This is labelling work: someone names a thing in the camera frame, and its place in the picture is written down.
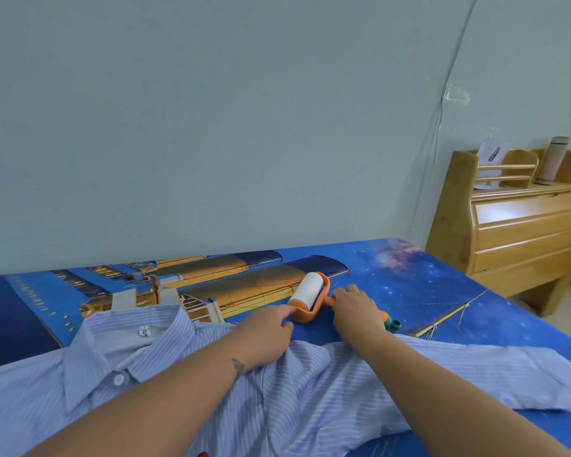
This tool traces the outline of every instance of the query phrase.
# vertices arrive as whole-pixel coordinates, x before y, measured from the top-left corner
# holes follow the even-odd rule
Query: white wall
[[[470,2],[0,0],[0,273],[422,242],[453,150],[571,136],[571,0],[479,0],[410,229]]]

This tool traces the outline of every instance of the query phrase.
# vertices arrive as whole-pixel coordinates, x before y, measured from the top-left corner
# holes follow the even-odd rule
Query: hand
[[[244,365],[243,374],[275,362],[286,351],[294,324],[282,323],[295,310],[289,305],[256,309],[225,337],[232,344],[237,361]]]
[[[347,289],[337,288],[332,292],[334,305],[334,327],[349,346],[359,352],[360,344],[368,337],[385,333],[383,319],[376,304],[366,293],[353,285]]]

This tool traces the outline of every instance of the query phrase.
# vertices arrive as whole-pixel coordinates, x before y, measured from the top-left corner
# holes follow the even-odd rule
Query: striped shirt
[[[190,322],[179,305],[107,311],[70,347],[1,366],[0,456],[22,455],[232,327]],[[553,350],[400,338],[506,406],[571,410],[571,363]],[[279,361],[236,381],[187,455],[342,456],[408,429],[350,348],[293,341]]]

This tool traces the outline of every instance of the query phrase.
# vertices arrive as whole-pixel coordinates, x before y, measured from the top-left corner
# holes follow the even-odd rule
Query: clothing tag
[[[150,325],[143,325],[139,328],[139,336],[140,337],[149,337],[150,336]]]

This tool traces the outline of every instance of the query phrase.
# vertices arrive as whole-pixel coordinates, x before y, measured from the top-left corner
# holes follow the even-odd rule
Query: wire
[[[450,58],[448,71],[446,73],[446,79],[444,80],[444,84],[442,85],[442,94],[440,95],[440,101],[438,102],[438,105],[434,109],[434,112],[432,112],[432,118],[430,120],[430,129],[432,128],[431,122],[434,121],[434,115],[435,115],[436,111],[438,112],[438,125],[436,127],[436,130],[432,132],[432,134],[435,136],[435,138],[432,137],[432,139],[429,141],[430,147],[432,146],[432,143],[435,141],[434,156],[432,158],[432,162],[431,162],[431,165],[429,168],[429,186],[430,187],[434,183],[434,167],[436,164],[436,160],[438,158],[438,141],[440,139],[440,128],[442,127],[442,114],[443,114],[443,107],[444,107],[444,96],[446,95],[446,90],[448,87],[448,83],[450,81],[450,75],[452,73],[452,69],[455,67],[455,63],[457,62],[457,58],[459,56],[459,51],[461,50],[461,45],[462,45],[463,39],[465,37],[465,32],[468,29],[469,20],[472,17],[472,14],[474,12],[474,8],[476,7],[477,2],[478,2],[478,0],[472,0],[472,3],[469,7],[468,15],[465,17],[465,22],[463,23],[463,27],[461,28],[461,32],[459,33],[459,37],[457,38],[457,43],[456,43],[455,48],[453,50],[453,55]],[[425,147],[425,140],[423,140],[421,148],[419,149],[419,154],[424,152],[423,151],[424,147]],[[428,165],[428,161],[425,162],[425,166],[423,168],[423,176],[421,178],[421,187],[419,188],[419,194],[417,195],[417,200],[415,202],[415,209],[414,209],[414,212],[412,214],[412,223],[410,225],[410,229],[412,229],[414,227],[414,225],[417,224],[417,214],[419,212],[419,205],[421,204],[421,197],[423,196],[423,191],[424,191],[424,187],[425,187],[426,173],[428,172],[427,165]],[[429,198],[427,199],[425,207],[427,207],[428,202],[429,202]],[[426,213],[427,213],[427,208],[424,208],[422,213],[421,213],[423,216],[421,217],[421,222],[419,223],[421,226],[425,222]],[[422,237],[419,237],[419,240],[417,241],[418,245],[421,244],[420,239],[422,239]]]

